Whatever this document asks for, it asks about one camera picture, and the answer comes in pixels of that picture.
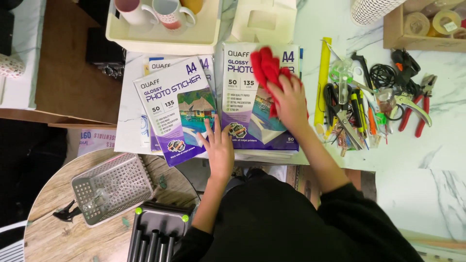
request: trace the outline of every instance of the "orange mug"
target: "orange mug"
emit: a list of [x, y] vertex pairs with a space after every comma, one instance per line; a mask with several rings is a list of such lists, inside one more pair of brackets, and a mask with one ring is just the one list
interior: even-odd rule
[[202, 9], [202, 0], [180, 0], [181, 6], [190, 9], [194, 14], [197, 14]]

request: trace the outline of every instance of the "metal basket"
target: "metal basket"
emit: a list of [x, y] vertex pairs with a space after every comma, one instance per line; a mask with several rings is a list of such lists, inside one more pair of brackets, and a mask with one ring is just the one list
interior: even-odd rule
[[142, 159], [133, 153], [119, 154], [78, 174], [71, 186], [90, 228], [150, 200], [154, 193]]

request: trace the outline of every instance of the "red rag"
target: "red rag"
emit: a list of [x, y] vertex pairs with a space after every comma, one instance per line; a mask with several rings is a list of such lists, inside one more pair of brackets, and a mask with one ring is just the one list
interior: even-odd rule
[[284, 75], [291, 79], [291, 73], [288, 67], [280, 68], [280, 60], [277, 57], [273, 57], [272, 50], [270, 47], [262, 47], [259, 51], [254, 51], [251, 53], [251, 65], [253, 67], [253, 72], [256, 80], [259, 84], [267, 91], [267, 93], [272, 95], [274, 100], [273, 103], [270, 105], [270, 118], [277, 117], [277, 108], [275, 107], [275, 103], [278, 101], [275, 100], [274, 95], [267, 87], [267, 81], [274, 83], [278, 86], [281, 90], [283, 87], [281, 86], [280, 82], [278, 81], [279, 75]]

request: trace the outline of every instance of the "hand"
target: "hand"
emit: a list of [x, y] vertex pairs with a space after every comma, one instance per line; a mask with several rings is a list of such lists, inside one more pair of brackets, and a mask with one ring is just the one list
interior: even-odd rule
[[280, 75], [278, 80], [283, 91], [271, 82], [267, 83], [267, 87], [275, 97], [275, 106], [280, 121], [300, 141], [312, 132], [308, 123], [304, 86], [300, 85], [295, 75], [291, 76], [291, 81], [284, 75]]
[[230, 125], [227, 125], [222, 131], [220, 128], [219, 116], [214, 115], [214, 119], [215, 133], [212, 131], [212, 128], [210, 128], [209, 119], [206, 118], [204, 121], [209, 141], [199, 132], [197, 135], [199, 139], [201, 139], [209, 155], [210, 177], [226, 183], [232, 174], [234, 164], [232, 137], [228, 135]]

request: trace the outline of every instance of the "round wooden table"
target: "round wooden table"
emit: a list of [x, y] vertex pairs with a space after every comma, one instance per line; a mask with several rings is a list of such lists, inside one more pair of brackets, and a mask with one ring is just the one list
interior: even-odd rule
[[[75, 197], [71, 178], [120, 153], [102, 149], [76, 158], [62, 167], [47, 182], [36, 198], [28, 218], [24, 235], [24, 257], [27, 262], [125, 262], [130, 247], [134, 210], [121, 214], [94, 228], [84, 223], [82, 215], [73, 222], [63, 222], [52, 216], [66, 207]], [[164, 159], [143, 155], [147, 171], [157, 188], [158, 203], [188, 207], [199, 202], [191, 183]], [[165, 176], [167, 188], [158, 186]]]

